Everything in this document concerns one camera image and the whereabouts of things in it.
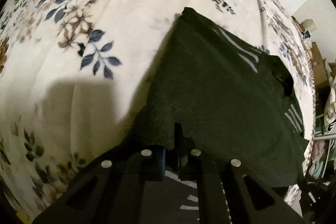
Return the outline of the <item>black garment with white stripes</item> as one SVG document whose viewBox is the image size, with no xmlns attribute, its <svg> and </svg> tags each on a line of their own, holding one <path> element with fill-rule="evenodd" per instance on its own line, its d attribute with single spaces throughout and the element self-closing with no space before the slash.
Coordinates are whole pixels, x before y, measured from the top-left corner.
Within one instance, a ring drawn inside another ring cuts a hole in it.
<svg viewBox="0 0 336 224">
<path fill-rule="evenodd" d="M 130 131 L 141 147 L 162 146 L 174 173 L 176 123 L 197 149 L 240 160 L 280 196 L 303 178 L 307 141 L 288 69 L 189 7 L 171 30 Z"/>
</svg>

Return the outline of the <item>white nightstand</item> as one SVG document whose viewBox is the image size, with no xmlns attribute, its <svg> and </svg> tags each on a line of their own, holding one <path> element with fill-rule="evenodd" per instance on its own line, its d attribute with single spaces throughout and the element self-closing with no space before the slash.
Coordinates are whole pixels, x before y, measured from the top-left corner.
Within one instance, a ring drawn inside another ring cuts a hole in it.
<svg viewBox="0 0 336 224">
<path fill-rule="evenodd" d="M 310 39 L 311 34 L 317 30 L 317 26 L 313 19 L 306 19 L 300 23 L 294 16 L 291 18 L 303 39 Z"/>
</svg>

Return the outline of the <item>chair with clothes pile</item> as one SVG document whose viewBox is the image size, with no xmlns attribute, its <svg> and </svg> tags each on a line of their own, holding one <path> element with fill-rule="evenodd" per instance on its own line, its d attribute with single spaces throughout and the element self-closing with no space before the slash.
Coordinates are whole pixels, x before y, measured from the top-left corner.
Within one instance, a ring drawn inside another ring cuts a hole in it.
<svg viewBox="0 0 336 224">
<path fill-rule="evenodd" d="M 331 182 L 335 176 L 335 84 L 332 84 L 324 113 L 315 121 L 313 148 L 306 178 L 308 182 Z"/>
</svg>

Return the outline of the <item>brown cardboard box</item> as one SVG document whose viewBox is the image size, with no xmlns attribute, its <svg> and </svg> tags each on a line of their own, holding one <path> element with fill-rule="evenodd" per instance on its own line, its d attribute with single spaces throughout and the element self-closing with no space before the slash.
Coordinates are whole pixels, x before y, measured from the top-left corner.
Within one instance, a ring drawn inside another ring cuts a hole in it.
<svg viewBox="0 0 336 224">
<path fill-rule="evenodd" d="M 311 66 L 314 74 L 314 84 L 317 89 L 331 86 L 335 78 L 335 62 L 329 63 L 323 59 L 316 42 L 312 42 Z"/>
</svg>

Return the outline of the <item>floral bed blanket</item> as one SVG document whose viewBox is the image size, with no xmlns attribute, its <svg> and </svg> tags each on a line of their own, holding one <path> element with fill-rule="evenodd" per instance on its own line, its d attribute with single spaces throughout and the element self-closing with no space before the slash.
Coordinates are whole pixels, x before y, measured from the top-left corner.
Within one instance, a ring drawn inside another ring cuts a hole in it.
<svg viewBox="0 0 336 224">
<path fill-rule="evenodd" d="M 307 173 L 312 68 L 279 0 L 8 0 L 1 14 L 1 184 L 24 222 L 119 145 L 146 104 L 185 8 L 277 56 L 293 78 Z"/>
</svg>

